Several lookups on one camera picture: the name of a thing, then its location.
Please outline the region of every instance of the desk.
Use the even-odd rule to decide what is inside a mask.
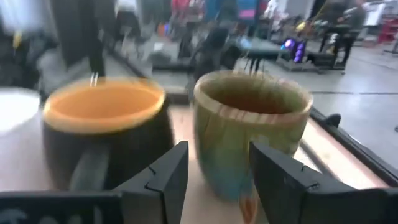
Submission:
[[[261,60],[276,60],[280,53],[288,54],[288,50],[281,50],[280,46],[269,42],[267,40],[261,40],[258,38],[247,38],[232,40],[233,45],[243,52],[247,58],[257,58]]]

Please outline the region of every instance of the concrete floor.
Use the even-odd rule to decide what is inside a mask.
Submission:
[[[147,48],[153,48],[156,41],[159,40],[150,41]],[[265,68],[274,76],[290,78],[313,91],[314,106],[318,110],[324,115],[340,113],[341,127],[347,133],[398,168],[398,133],[394,131],[398,125],[398,58],[390,54],[382,55],[381,52],[381,49],[355,47],[346,75],[333,71],[323,75],[286,72],[269,62],[265,63]],[[51,56],[42,61],[56,68],[55,62],[49,62],[59,61],[56,58]],[[150,73],[148,66],[142,67]],[[128,70],[110,58],[106,60],[106,68],[108,75],[129,75]],[[44,75],[45,89],[50,91],[77,78],[89,77],[86,63],[74,69],[77,72],[72,69],[68,75],[59,75],[65,72],[47,69]],[[155,72],[152,77],[165,86],[185,86],[189,80],[183,73]]]

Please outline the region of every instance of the black pants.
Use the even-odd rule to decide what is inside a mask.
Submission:
[[[340,47],[343,45],[344,46],[344,59],[342,61],[342,64],[345,65],[348,61],[349,55],[351,53],[351,49],[353,48],[353,45],[355,43],[356,36],[355,35],[350,35],[350,36],[342,36],[338,38],[336,41],[335,48],[333,49],[333,54],[337,55]]]
[[[258,72],[259,71],[259,67],[260,67],[260,62],[261,62],[261,58],[252,59],[251,60],[251,64],[250,64],[250,72],[253,71],[254,64],[256,64],[255,72]]]

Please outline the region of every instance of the person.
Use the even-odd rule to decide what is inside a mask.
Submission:
[[[183,19],[189,7],[189,0],[172,0],[172,16]]]
[[[267,3],[267,8],[264,11],[264,17],[266,18],[273,18],[275,13],[278,13],[279,10],[279,3],[278,0],[270,0]]]
[[[333,27],[333,26],[339,25],[342,22],[344,11],[346,10],[346,8],[347,8],[347,5],[345,2],[342,2],[339,0],[328,1],[327,4],[325,5],[325,7],[322,7],[321,11],[315,17],[313,17],[312,20],[314,20],[314,22],[316,22],[317,20],[325,21],[326,22],[325,25],[327,25],[325,27]],[[322,41],[321,41],[321,46],[319,48],[320,53],[326,52],[327,49],[329,49],[329,47],[325,48],[325,44],[330,37],[330,33],[326,32],[326,30],[328,30],[327,28],[326,28],[326,30],[324,30],[325,27],[321,28],[321,30],[323,31],[323,32],[321,32],[321,33],[323,33],[322,34],[323,37],[322,37]],[[339,41],[333,45],[334,46],[334,48],[333,48],[334,55],[338,54],[338,49],[341,45],[341,40],[342,40],[342,38],[339,38]]]
[[[340,38],[340,43],[335,47],[334,53],[338,53],[339,45],[344,44],[344,58],[342,64],[345,65],[348,61],[351,49],[362,31],[363,23],[366,19],[366,10],[363,7],[364,0],[355,0],[356,9],[346,17],[338,18],[338,22],[350,25],[350,30],[347,34]]]

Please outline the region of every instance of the white object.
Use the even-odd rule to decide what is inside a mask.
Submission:
[[[116,2],[116,12],[119,11],[119,9],[125,9],[125,10],[132,10],[134,12],[137,11],[137,1],[136,0],[118,0]]]
[[[164,45],[163,43],[156,42],[154,44],[154,51],[162,50],[163,49],[163,45]]]
[[[336,42],[337,37],[338,37],[338,34],[332,34],[330,36],[329,44],[334,44]]]
[[[364,26],[378,25],[385,8],[386,8],[385,3],[367,6],[365,9],[368,12],[368,14]]]
[[[252,47],[252,43],[249,40],[247,40],[246,38],[244,38],[244,37],[240,40],[240,44],[244,48],[251,48]]]
[[[275,12],[278,11],[278,0],[270,0],[267,5],[267,9],[264,11],[265,18],[273,18]]]
[[[51,28],[45,0],[0,0],[0,16],[7,32]]]
[[[0,88],[0,108],[0,191],[51,189],[43,153],[39,94],[23,88]]]
[[[0,136],[28,122],[39,111],[40,96],[23,88],[0,88]]]

